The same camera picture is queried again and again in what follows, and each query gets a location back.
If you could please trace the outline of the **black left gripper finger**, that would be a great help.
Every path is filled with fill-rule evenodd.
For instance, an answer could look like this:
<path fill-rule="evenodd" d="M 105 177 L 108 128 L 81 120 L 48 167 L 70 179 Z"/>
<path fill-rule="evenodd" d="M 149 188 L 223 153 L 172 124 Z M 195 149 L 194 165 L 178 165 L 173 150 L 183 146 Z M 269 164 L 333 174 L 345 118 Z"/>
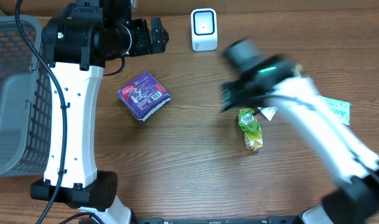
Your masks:
<path fill-rule="evenodd" d="M 152 43 L 152 53 L 153 54 L 159 54 L 159 53 L 165 52 L 167 43 L 168 43 L 168 41 L 166 41 L 166 40 L 154 41 Z"/>
<path fill-rule="evenodd" d="M 168 42 L 169 34 L 162 25 L 159 17 L 151 19 L 151 37 L 153 42 Z"/>

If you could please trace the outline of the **green tea drink carton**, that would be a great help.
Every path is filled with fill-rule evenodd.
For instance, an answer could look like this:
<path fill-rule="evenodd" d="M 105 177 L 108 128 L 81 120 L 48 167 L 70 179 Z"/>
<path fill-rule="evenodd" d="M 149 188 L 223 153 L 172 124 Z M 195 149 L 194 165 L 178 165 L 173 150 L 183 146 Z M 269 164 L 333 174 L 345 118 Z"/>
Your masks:
<path fill-rule="evenodd" d="M 257 151 L 263 147 L 263 135 L 261 126 L 252 108 L 240 109 L 238 113 L 238 125 L 243 131 L 246 148 Z"/>

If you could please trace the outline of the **white tube gold cap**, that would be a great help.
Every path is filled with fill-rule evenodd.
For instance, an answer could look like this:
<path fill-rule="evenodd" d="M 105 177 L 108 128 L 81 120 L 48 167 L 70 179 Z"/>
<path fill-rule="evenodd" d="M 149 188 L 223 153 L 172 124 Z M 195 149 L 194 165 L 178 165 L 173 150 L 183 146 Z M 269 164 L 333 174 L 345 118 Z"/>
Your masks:
<path fill-rule="evenodd" d="M 299 63 L 295 65 L 293 68 L 293 74 L 295 77 L 300 77 L 303 71 L 303 66 Z M 268 120 L 271 121 L 274 115 L 277 113 L 278 109 L 277 107 L 258 107 L 259 112 Z"/>

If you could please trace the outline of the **purple Carefree pad pack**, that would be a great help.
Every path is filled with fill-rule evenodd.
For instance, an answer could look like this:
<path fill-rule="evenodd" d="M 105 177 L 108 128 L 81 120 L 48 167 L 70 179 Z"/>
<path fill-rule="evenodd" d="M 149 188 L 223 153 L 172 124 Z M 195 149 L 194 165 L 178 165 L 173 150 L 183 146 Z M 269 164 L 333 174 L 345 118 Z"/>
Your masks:
<path fill-rule="evenodd" d="M 141 123 L 171 100 L 167 90 L 149 72 L 130 81 L 117 92 L 117 96 Z"/>

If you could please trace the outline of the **teal tissue packet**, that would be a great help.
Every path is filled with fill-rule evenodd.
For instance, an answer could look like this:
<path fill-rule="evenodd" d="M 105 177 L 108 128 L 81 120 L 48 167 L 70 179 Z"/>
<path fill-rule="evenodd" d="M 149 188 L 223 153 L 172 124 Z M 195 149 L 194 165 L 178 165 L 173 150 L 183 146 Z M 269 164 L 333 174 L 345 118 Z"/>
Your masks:
<path fill-rule="evenodd" d="M 333 98 L 328 98 L 325 96 L 320 96 L 320 98 L 327 104 L 331 112 L 338 117 L 341 123 L 349 126 L 350 125 L 350 107 L 351 103 L 342 100 L 336 100 Z"/>

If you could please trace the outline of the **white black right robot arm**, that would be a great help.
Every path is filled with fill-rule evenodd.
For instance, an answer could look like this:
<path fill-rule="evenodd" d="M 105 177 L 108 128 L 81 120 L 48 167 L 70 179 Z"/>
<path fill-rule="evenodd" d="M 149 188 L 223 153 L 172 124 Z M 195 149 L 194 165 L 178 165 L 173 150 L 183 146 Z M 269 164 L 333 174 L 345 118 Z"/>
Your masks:
<path fill-rule="evenodd" d="M 300 213 L 294 223 L 364 223 L 379 212 L 379 155 L 331 112 L 311 77 L 285 54 L 267 57 L 250 39 L 224 57 L 239 78 L 222 84 L 222 110 L 275 107 L 317 154 L 337 190 Z"/>

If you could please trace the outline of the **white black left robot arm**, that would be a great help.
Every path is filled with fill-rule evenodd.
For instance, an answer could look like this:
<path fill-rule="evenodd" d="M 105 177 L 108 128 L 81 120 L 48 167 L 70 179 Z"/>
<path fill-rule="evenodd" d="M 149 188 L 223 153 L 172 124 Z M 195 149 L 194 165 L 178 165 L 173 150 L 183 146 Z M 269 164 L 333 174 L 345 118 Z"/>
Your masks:
<path fill-rule="evenodd" d="M 162 53 L 169 35 L 158 17 L 131 17 L 131 1 L 76 1 L 42 30 L 37 58 L 52 79 L 49 158 L 33 199 L 58 202 L 93 223 L 134 223 L 117 196 L 118 176 L 95 162 L 96 101 L 107 61 Z"/>

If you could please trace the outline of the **white barcode scanner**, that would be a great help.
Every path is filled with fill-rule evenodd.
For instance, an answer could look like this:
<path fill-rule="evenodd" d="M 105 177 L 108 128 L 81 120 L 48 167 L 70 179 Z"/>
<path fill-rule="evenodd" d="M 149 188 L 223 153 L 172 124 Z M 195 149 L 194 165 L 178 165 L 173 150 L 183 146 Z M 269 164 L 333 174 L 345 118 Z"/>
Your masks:
<path fill-rule="evenodd" d="M 212 8 L 194 9 L 190 14 L 192 49 L 212 51 L 218 47 L 217 13 Z"/>

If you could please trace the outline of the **grey plastic mesh basket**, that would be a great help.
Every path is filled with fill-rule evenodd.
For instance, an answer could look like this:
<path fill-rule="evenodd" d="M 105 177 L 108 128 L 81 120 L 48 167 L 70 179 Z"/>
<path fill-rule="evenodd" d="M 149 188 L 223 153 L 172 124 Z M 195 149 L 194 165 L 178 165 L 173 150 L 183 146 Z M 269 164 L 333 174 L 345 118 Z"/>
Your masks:
<path fill-rule="evenodd" d="M 0 176 L 41 175 L 50 147 L 50 78 L 12 16 L 0 16 Z"/>

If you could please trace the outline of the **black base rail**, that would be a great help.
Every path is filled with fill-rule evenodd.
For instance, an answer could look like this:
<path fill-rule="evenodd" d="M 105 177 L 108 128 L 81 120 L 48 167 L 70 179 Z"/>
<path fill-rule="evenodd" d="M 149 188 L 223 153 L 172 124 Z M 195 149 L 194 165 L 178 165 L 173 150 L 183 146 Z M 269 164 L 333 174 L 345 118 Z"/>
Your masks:
<path fill-rule="evenodd" d="M 163 219 L 137 218 L 138 224 L 292 224 L 294 216 L 270 216 L 267 218 L 233 218 L 233 219 Z"/>

